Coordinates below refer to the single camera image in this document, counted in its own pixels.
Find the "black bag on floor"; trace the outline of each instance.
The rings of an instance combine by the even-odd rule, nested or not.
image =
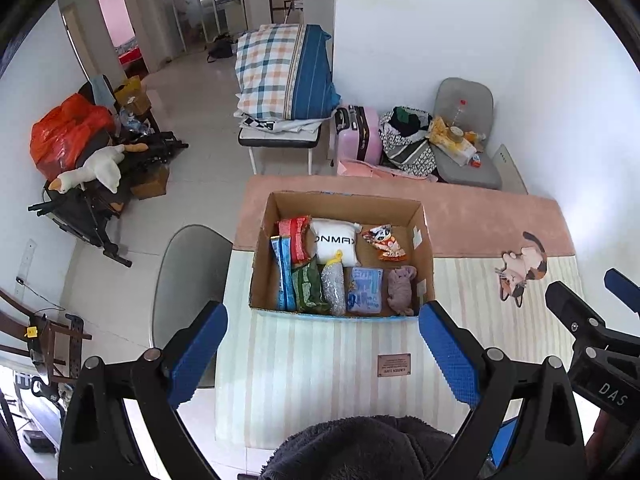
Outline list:
[[[220,34],[213,40],[213,45],[209,49],[209,55],[207,56],[207,63],[213,63],[217,59],[224,59],[226,57],[233,56],[233,50],[231,45],[233,40],[229,34]]]

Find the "cat sticker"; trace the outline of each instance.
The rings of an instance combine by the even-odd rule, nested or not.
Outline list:
[[[520,254],[504,253],[503,269],[495,269],[500,282],[500,300],[513,298],[516,306],[522,306],[522,297],[528,280],[541,280],[546,275],[545,248],[531,233],[523,232],[525,240],[535,243],[535,247],[523,247]]]

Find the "gray chair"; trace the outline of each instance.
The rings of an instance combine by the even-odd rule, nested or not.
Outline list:
[[[461,121],[456,121],[457,126],[464,131],[473,130],[478,134],[485,134],[487,140],[484,145],[486,145],[494,125],[494,96],[486,86],[459,77],[445,79],[438,89],[433,115],[441,116],[445,121],[451,121],[462,99],[466,100],[466,113]],[[438,173],[450,184],[488,189],[502,188],[500,173],[486,153],[479,153],[480,168],[461,167],[436,146],[433,146],[433,155]]]
[[[174,334],[188,327],[209,300],[222,303],[232,243],[213,229],[188,225],[169,241],[164,252],[151,321],[151,343],[164,348]],[[214,386],[215,356],[199,388]]]

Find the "cardboard box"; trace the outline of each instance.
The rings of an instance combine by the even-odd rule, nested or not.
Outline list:
[[[160,166],[152,173],[148,173],[146,178],[134,186],[131,186],[131,192],[139,200],[145,198],[153,198],[166,194],[166,181],[169,179],[169,167]]]
[[[127,79],[123,85],[114,90],[113,94],[120,106],[136,115],[142,115],[151,108],[151,101],[143,90],[138,76]]]
[[[422,203],[401,198],[382,198],[364,195],[346,195],[324,192],[278,191],[269,195],[254,255],[254,273],[249,293],[249,306],[265,311],[277,312],[283,316],[296,314],[328,318],[319,314],[299,314],[276,309],[278,293],[278,264],[273,256],[270,237],[278,235],[276,222],[284,218],[311,215],[313,218],[331,218],[357,222],[363,230],[381,224],[391,224],[393,234],[407,253],[404,262],[383,262],[378,259],[379,251],[367,243],[361,235],[356,236],[356,256],[363,267],[385,269],[382,283],[382,311],[375,316],[350,314],[356,318],[388,318],[401,320],[386,303],[388,271],[402,265],[416,267],[418,273],[412,282],[414,311],[427,301],[434,300],[433,293],[433,254],[427,231]],[[313,241],[308,232],[307,241]],[[345,290],[348,288],[351,269],[344,269]]]

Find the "striped tablecloth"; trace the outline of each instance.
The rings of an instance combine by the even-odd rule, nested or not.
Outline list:
[[[314,320],[252,311],[253,256],[231,256],[229,327],[216,364],[216,439],[275,449],[307,426],[354,415],[413,415],[457,431],[467,406],[454,399],[417,319]],[[572,338],[546,309],[544,292],[561,280],[582,296],[575,257],[550,257],[545,278],[527,283],[521,308],[498,297],[494,269],[501,266],[500,258],[435,258],[436,298],[485,347],[531,362],[554,354],[568,367]],[[377,356],[397,353],[411,354],[411,374],[378,378]]]

